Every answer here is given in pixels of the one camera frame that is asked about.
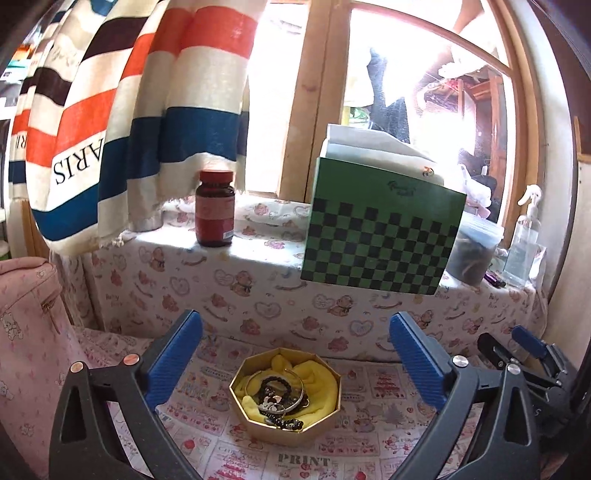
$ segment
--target wall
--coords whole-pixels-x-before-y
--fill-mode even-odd
[[[589,76],[554,25],[542,15],[539,16],[558,59],[570,114],[578,116],[582,124],[587,126],[587,132],[591,132]],[[591,153],[589,134],[583,137],[583,151]],[[570,156],[564,153],[565,170],[570,167],[569,161]],[[544,339],[560,345],[567,356],[580,365],[591,336],[591,165],[575,163],[574,172],[578,173],[574,182],[577,187],[576,211],[564,267],[550,302]]]
[[[545,149],[542,150],[545,198],[540,208],[539,243],[548,248],[544,291],[551,297],[563,267],[576,200],[576,168],[569,104],[562,73],[540,19],[528,2],[509,0],[530,47],[544,112]]]

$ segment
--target wooden window frame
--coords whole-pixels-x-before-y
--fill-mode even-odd
[[[282,2],[295,3],[293,0]],[[458,45],[487,62],[503,78],[508,111],[508,145],[502,209],[504,243],[511,242],[522,208],[517,199],[526,185],[542,176],[544,135],[531,55],[507,0],[482,0],[500,34],[501,59],[457,33],[396,9],[358,0],[310,0],[300,71],[285,141],[278,198],[309,202],[313,191],[316,158],[326,136],[326,125],[340,123],[349,55],[350,15],[353,9],[386,15],[415,25]]]

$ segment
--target spray bottle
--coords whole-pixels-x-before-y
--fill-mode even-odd
[[[509,257],[503,270],[503,279],[513,286],[523,288],[530,277],[530,269],[537,250],[540,221],[538,220],[538,203],[542,198],[542,190],[537,185],[528,185],[525,195],[517,202],[527,206],[527,213],[521,215],[515,224],[513,241],[509,249]]]

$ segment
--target tablecloth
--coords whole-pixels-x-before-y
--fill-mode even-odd
[[[196,243],[194,197],[168,202],[164,226],[124,234],[120,246],[54,257],[78,325],[146,338],[164,334],[184,309],[204,331],[265,348],[285,346],[328,358],[392,361],[388,321],[408,311],[452,355],[474,355],[490,332],[518,356],[511,329],[541,336],[546,300],[522,290],[469,287],[448,274],[433,296],[333,286],[300,278],[310,206],[241,196],[227,248]]]
[[[149,344],[89,329],[78,330],[78,338],[91,367],[113,365]],[[166,431],[205,480],[386,480],[434,416],[401,364],[331,360],[343,376],[336,427],[298,448],[256,440],[230,409],[228,388],[242,361],[263,350],[207,336],[170,400],[158,407]],[[478,364],[477,358],[471,361]],[[111,412],[131,465],[150,475],[119,406],[112,404]],[[480,412],[480,405],[474,405],[442,474],[458,467]]]

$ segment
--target green checkered box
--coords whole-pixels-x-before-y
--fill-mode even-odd
[[[319,158],[301,278],[433,295],[465,201],[433,183]]]

